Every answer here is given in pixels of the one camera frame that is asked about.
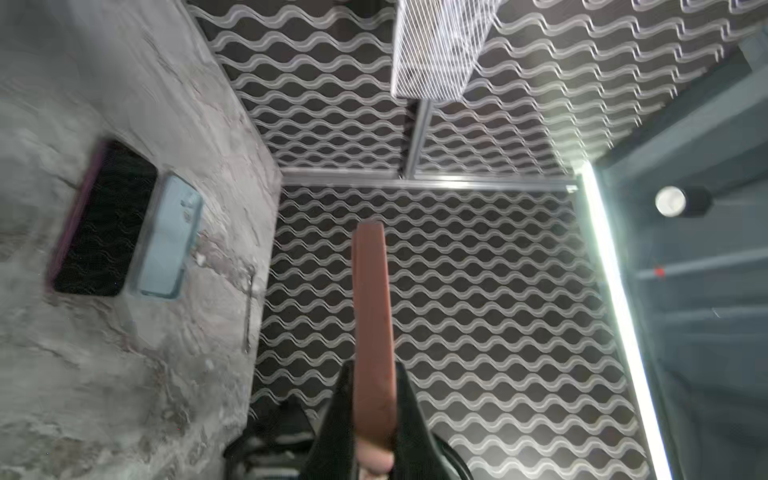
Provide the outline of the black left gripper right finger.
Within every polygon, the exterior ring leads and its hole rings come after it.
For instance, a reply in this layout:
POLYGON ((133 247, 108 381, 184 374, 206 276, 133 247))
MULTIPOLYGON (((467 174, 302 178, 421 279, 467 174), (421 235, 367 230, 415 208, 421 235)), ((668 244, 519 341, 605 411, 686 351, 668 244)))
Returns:
POLYGON ((395 364, 397 427, 393 479, 458 479, 456 470, 427 427, 410 378, 401 363, 395 364))

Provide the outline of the light blue phone case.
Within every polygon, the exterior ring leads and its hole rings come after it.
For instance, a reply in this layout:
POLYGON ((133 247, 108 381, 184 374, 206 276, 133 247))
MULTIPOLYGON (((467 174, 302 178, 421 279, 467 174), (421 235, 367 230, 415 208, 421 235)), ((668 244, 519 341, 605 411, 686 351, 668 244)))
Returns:
POLYGON ((140 294, 178 297, 203 206, 202 195, 190 183, 176 174, 166 177, 136 281, 140 294))

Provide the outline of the black phone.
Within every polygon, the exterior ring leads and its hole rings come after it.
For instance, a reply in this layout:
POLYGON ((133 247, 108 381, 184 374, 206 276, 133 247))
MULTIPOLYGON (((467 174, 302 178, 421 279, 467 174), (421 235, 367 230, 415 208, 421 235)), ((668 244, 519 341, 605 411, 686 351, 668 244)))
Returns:
POLYGON ((355 358, 353 425, 360 479, 385 479, 394 466, 397 387, 385 232, 377 221, 352 238, 355 358))

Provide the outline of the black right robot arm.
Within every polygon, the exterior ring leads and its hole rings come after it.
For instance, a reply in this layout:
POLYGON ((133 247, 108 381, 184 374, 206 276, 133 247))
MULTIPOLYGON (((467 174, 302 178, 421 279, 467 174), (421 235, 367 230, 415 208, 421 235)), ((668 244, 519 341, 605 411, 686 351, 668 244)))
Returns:
POLYGON ((290 397, 250 421, 224 450, 224 478, 298 479, 316 437, 302 405, 290 397))

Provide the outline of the black phone taken from case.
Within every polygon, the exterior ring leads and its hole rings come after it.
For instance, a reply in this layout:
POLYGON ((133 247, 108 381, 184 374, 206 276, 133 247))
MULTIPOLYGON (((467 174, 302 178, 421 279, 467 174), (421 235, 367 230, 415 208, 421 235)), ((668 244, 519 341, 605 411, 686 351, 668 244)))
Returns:
POLYGON ((65 224, 49 276, 53 291, 121 293, 157 181, 155 165, 108 138, 96 150, 65 224))

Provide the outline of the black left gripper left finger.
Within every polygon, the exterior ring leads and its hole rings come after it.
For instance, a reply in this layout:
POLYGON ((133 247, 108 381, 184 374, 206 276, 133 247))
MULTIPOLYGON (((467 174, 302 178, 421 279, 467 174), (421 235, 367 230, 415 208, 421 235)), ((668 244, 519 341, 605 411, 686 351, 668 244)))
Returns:
POLYGON ((355 459, 353 420, 354 362, 345 362, 319 433, 300 471, 299 479, 352 480, 359 476, 355 459))

